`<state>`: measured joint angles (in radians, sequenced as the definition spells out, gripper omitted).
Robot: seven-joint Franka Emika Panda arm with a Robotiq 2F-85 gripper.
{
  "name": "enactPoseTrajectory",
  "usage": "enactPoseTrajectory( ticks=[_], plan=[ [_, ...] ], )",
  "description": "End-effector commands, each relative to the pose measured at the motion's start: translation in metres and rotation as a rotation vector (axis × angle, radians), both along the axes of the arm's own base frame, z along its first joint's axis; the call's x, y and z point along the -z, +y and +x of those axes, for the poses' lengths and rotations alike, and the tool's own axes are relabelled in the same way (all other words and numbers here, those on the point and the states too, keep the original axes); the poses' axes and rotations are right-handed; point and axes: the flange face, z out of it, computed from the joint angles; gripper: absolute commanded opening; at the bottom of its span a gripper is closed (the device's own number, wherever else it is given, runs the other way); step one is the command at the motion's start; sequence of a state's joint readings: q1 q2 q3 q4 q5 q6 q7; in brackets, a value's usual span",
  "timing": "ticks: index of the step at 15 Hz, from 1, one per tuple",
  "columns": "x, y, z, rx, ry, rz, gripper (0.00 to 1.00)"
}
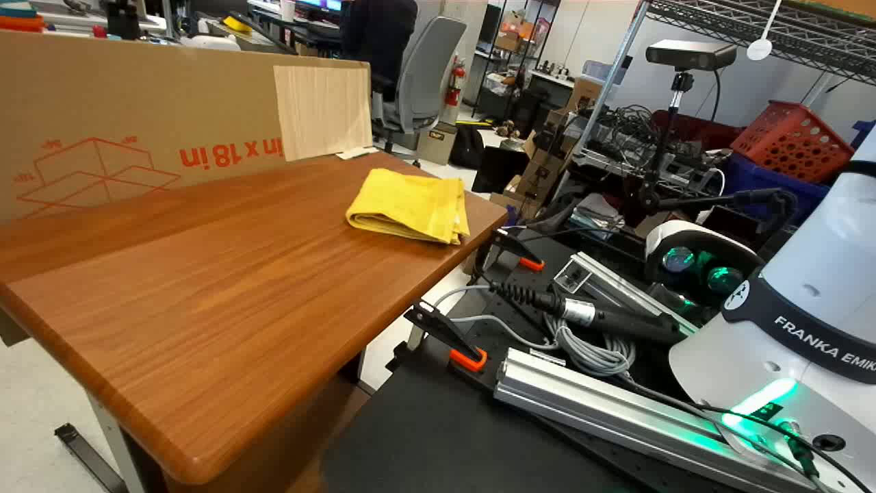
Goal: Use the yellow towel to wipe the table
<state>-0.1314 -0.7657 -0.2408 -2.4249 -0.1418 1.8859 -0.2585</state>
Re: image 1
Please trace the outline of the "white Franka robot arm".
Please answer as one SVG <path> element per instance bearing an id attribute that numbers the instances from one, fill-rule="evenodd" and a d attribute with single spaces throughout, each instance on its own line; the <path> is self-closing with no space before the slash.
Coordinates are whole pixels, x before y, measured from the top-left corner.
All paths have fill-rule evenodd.
<path id="1" fill-rule="evenodd" d="M 865 489 L 876 485 L 876 130 L 828 197 L 724 309 L 669 353 L 698 407 L 770 449 L 776 411 Z"/>

